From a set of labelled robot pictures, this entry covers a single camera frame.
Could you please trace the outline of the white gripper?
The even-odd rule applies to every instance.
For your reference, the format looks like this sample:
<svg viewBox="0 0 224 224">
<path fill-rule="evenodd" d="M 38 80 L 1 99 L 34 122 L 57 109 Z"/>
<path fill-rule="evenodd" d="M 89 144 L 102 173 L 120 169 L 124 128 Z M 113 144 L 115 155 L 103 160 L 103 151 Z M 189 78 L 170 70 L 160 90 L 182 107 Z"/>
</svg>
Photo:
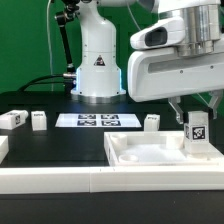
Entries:
<svg viewBox="0 0 224 224">
<path fill-rule="evenodd" d="M 186 58 L 179 57 L 173 47 L 135 51 L 128 61 L 127 79 L 129 95 L 136 102 L 169 98 L 179 124 L 184 123 L 184 112 L 176 96 L 211 91 L 209 113 L 216 119 L 223 98 L 224 47 Z"/>
</svg>

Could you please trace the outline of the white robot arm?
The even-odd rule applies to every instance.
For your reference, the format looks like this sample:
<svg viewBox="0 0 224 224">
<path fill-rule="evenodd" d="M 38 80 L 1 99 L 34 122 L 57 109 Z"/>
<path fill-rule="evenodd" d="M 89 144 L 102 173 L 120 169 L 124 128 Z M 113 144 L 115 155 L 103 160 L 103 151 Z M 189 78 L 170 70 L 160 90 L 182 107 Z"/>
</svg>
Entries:
<svg viewBox="0 0 224 224">
<path fill-rule="evenodd" d="M 167 99 L 182 123 L 180 98 L 208 92 L 209 112 L 216 117 L 224 92 L 222 0 L 81 0 L 82 63 L 74 96 L 96 103 L 123 92 L 116 29 L 97 8 L 135 2 L 156 13 L 158 21 L 130 38 L 134 52 L 128 60 L 129 96 L 136 102 Z"/>
</svg>

